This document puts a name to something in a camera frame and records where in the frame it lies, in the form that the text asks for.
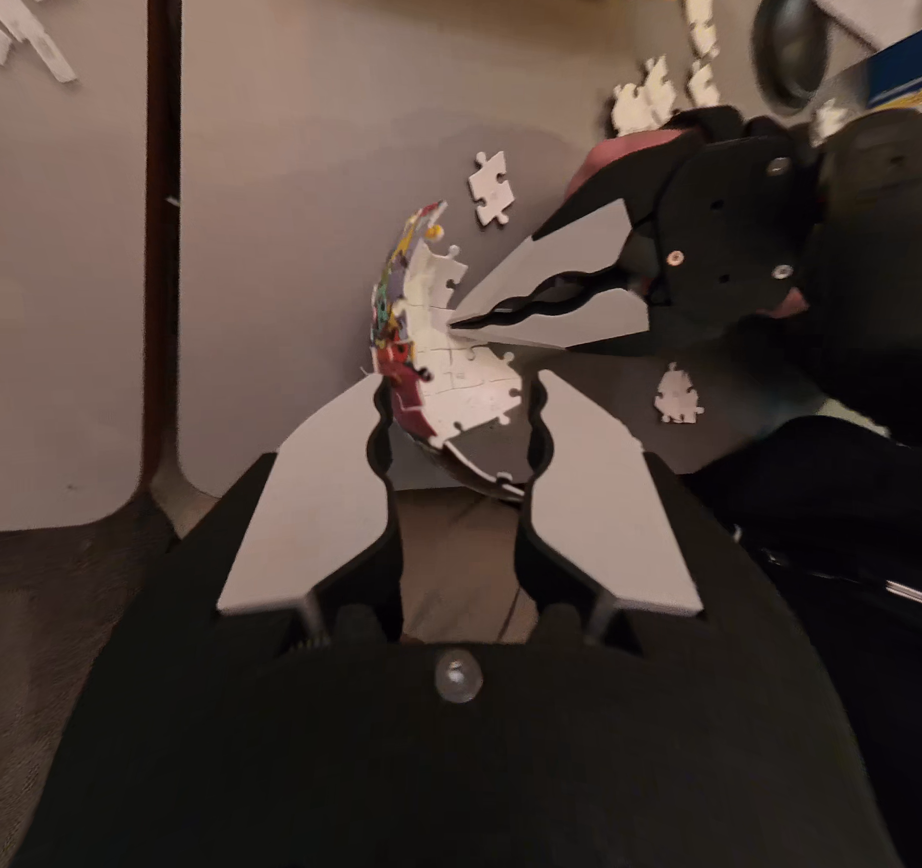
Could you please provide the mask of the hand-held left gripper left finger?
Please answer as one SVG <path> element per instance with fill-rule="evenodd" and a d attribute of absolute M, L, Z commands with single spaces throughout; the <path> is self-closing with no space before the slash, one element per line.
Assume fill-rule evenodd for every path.
<path fill-rule="evenodd" d="M 368 375 L 305 419 L 279 446 L 217 600 L 223 615 L 293 611 L 312 637 L 340 609 L 370 607 L 401 637 L 403 552 L 390 390 Z"/>

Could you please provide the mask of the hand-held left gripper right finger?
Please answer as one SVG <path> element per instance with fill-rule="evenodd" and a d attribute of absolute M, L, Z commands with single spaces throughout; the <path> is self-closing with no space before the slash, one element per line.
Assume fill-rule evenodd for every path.
<path fill-rule="evenodd" d="M 641 442 L 548 369 L 528 419 L 514 573 L 538 612 L 568 605 L 596 641 L 626 611 L 697 617 L 703 602 Z"/>

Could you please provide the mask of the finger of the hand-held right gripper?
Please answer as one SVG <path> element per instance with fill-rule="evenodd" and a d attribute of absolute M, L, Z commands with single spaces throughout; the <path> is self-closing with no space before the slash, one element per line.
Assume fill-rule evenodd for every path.
<path fill-rule="evenodd" d="M 453 332 L 479 343 L 551 350 L 566 350 L 649 330 L 647 304 L 632 290 L 621 287 L 596 292 L 582 302 L 547 303 L 526 313 L 453 324 Z"/>
<path fill-rule="evenodd" d="M 545 237 L 523 240 L 468 291 L 454 321 L 482 319 L 501 302 L 529 298 L 558 275 L 594 275 L 614 266 L 632 230 L 623 199 L 616 199 Z"/>

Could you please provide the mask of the partly built puzzle ball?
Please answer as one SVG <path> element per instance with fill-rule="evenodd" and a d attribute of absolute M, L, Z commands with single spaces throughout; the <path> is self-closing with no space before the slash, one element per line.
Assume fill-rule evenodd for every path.
<path fill-rule="evenodd" d="M 371 295 L 370 350 L 386 378 L 393 423 L 447 475 L 469 489 L 509 504 L 524 499 L 524 484 L 505 470 L 484 470 L 457 444 L 468 432 L 507 425 L 521 404 L 522 378 L 514 355 L 450 330 L 448 307 L 467 265 L 444 239 L 442 200 L 412 212 Z"/>

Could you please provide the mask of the black round ball stand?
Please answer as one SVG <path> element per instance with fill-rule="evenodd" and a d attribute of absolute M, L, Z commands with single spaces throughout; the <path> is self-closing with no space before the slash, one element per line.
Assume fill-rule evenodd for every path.
<path fill-rule="evenodd" d="M 773 108 L 787 114 L 805 109 L 825 80 L 830 55 L 829 19 L 815 1 L 761 1 L 752 26 L 752 60 Z"/>

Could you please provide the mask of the blue puzzle box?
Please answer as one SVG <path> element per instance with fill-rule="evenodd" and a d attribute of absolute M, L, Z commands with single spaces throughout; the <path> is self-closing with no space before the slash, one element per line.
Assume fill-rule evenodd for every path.
<path fill-rule="evenodd" d="M 819 104 L 838 109 L 919 107 L 921 91 L 921 30 L 845 68 L 824 82 Z"/>

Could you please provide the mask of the person's right hand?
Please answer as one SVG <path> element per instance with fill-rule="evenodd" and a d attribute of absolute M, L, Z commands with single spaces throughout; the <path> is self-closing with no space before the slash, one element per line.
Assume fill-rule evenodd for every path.
<path fill-rule="evenodd" d="M 629 155 L 633 155 L 647 148 L 670 143 L 687 131 L 688 130 L 684 128 L 667 128 L 630 133 L 627 136 L 606 139 L 589 151 L 578 170 L 570 179 L 563 199 L 565 201 L 568 200 L 572 194 L 576 193 L 594 174 L 603 170 L 614 161 L 628 157 Z"/>

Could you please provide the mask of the person's beige trousers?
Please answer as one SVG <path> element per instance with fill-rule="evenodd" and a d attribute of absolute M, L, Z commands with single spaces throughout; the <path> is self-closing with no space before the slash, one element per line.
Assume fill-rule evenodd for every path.
<path fill-rule="evenodd" d="M 525 643 L 535 603 L 513 569 L 517 508 L 465 488 L 401 491 L 402 641 Z"/>

